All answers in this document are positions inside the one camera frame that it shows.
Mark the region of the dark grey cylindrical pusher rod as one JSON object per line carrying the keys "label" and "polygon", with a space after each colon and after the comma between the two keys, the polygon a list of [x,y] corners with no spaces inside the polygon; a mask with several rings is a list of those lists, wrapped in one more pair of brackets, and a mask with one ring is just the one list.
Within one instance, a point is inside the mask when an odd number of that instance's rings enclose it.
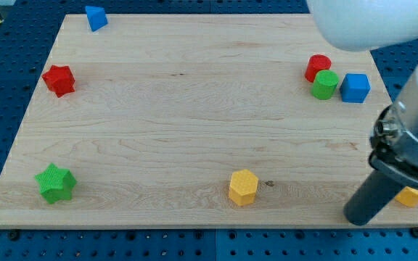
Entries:
{"label": "dark grey cylindrical pusher rod", "polygon": [[354,225],[366,225],[401,190],[400,183],[373,170],[345,204],[343,214]]}

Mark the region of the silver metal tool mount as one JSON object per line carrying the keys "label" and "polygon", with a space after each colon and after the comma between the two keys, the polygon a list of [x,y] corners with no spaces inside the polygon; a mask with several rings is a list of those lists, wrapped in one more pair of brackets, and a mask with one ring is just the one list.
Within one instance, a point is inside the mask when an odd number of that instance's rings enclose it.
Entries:
{"label": "silver metal tool mount", "polygon": [[401,186],[418,189],[418,79],[411,76],[374,123],[369,164]]}

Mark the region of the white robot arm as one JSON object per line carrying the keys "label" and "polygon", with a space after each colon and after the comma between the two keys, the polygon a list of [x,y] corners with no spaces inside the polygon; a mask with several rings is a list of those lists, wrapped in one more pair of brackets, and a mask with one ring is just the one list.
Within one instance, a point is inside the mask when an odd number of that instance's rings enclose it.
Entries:
{"label": "white robot arm", "polygon": [[[366,51],[418,38],[418,1],[308,0],[323,37],[345,51]],[[367,224],[405,187],[418,189],[418,65],[370,136],[373,171],[345,204],[354,225]]]}

